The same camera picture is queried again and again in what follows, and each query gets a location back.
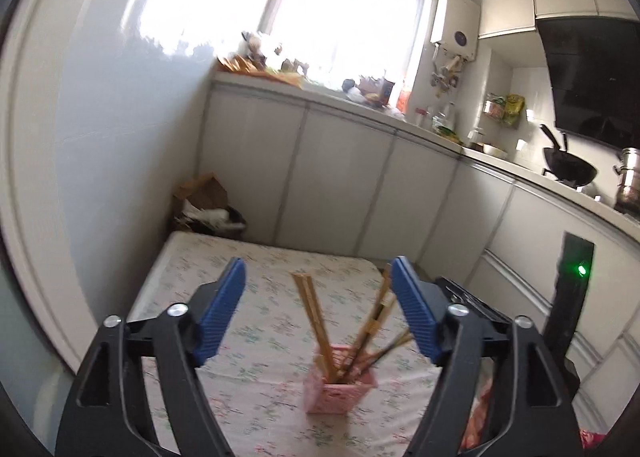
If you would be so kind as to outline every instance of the pink basket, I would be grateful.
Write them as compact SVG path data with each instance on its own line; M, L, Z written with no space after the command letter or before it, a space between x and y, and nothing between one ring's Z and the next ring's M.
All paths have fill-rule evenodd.
M332 345L334 365L339 365L351 348L349 345ZM322 371L314 364L306 373L303 398L306 413L345 414L355 407L370 389L378 387L372 370L362 374L356 383L335 385L326 382Z

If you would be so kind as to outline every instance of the water heater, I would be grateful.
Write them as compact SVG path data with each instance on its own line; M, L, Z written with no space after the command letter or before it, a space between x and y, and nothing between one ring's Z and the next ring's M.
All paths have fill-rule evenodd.
M459 54L465 60L476 57L480 6L472 0L438 0L431 42Z

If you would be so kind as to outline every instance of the silver bolt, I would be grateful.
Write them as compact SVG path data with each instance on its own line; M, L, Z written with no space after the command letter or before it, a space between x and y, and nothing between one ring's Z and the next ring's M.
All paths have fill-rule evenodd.
M516 316L515 323L523 329L531 329L533 322L528 316Z
M107 318L104 319L104 322L102 322L102 325L104 325L105 327L111 328L118 325L121 321L122 321L122 318L120 318L115 314L112 314L111 316L108 316Z
M182 316L185 314L189 308L185 303L174 303L169 309L166 310L166 313L169 316Z
M467 314L469 314L469 310L461 303L452 303L449 307L447 307L447 310L453 316L466 316Z

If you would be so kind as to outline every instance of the blue rubber tip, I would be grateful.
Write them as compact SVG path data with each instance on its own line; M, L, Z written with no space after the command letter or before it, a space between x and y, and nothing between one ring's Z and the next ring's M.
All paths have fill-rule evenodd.
M391 263L391 287L414 335L420 354L435 361L442 354L438 344L438 325L419 289L420 278L405 257Z
M202 341L191 353L198 366L204 365L206 360L218 354L220 342L236 312L245 282L244 261L233 259L218 281L218 292L202 315L199 324Z

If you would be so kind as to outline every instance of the floral tablecloth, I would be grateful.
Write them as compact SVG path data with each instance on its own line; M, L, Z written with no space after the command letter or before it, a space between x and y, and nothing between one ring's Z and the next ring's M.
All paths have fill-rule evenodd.
M200 284L220 276L231 257L246 263L246 288L219 354L198 376L236 455L401 456L439 375L413 343L380 363L378 388L349 415L302 410L302 379L316 342L290 272L313 276L331 341L348 344L382 281L372 263L174 233L129 319L154 317L172 303L188 301ZM395 309L372 346L384 346L405 326ZM177 452L150 359L145 382L159 440Z

